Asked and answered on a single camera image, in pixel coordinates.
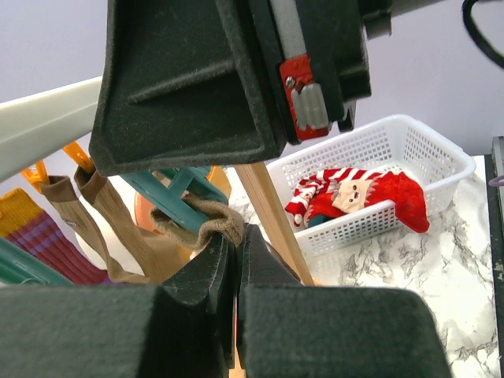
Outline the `white plastic basket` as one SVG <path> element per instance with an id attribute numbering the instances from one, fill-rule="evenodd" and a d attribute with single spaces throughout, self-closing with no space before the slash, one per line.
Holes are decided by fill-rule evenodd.
<path id="1" fill-rule="evenodd" d="M 475 161 L 426 124 L 394 115 L 268 166 L 305 258 L 404 225 L 430 228 Z"/>

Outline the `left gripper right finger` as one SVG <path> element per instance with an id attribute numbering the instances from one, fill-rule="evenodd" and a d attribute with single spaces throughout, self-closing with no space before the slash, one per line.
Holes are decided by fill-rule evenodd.
<path id="1" fill-rule="evenodd" d="M 448 377 L 430 309 L 412 291 L 300 284 L 247 224 L 237 336 L 248 377 Z"/>

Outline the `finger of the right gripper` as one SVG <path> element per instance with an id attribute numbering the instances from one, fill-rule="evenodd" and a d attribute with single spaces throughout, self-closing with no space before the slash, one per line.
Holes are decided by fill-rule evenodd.
<path id="1" fill-rule="evenodd" d="M 284 146 L 248 2 L 109 2 L 89 149 L 102 175 L 249 164 Z"/>

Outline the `white oval clip hanger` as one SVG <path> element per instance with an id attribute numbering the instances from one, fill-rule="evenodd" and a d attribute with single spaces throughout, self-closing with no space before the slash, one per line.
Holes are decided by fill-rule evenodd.
<path id="1" fill-rule="evenodd" d="M 1 104 L 1 181 L 91 132 L 102 78 Z"/>

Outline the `brown ribbed sock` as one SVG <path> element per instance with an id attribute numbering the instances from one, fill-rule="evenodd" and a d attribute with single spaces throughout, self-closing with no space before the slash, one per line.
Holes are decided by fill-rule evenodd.
<path id="1" fill-rule="evenodd" d="M 90 214 L 76 233 L 106 264 L 109 278 L 116 283 L 161 284 L 180 271 L 189 261 L 191 251 L 178 245 L 166 235 L 138 227 L 117 190 L 96 170 L 76 170 L 74 180 L 84 200 L 111 227 L 120 244 L 135 259 L 142 274 L 129 272 L 113 258 L 111 248 Z"/>
<path id="2" fill-rule="evenodd" d="M 78 235 L 95 255 L 105 264 L 106 278 L 115 284 L 146 284 L 150 279 L 143 274 L 130 272 L 112 255 L 112 252 L 127 252 L 111 226 L 105 222 L 102 230 L 77 198 L 68 176 L 48 176 L 48 183 L 41 183 L 41 192 L 54 207 L 61 220 Z"/>

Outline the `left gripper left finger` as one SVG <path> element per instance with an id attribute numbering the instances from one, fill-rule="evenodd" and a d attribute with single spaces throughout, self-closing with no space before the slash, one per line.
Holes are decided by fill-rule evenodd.
<path id="1" fill-rule="evenodd" d="M 4 377 L 226 377 L 233 249 L 215 235 L 161 284 L 1 291 Z"/>

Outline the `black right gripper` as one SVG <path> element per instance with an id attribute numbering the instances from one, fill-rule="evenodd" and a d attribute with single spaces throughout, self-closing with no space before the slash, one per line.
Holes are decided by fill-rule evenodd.
<path id="1" fill-rule="evenodd" d="M 371 94 L 366 40 L 391 32 L 391 1 L 249 1 L 286 140 L 354 127 Z"/>

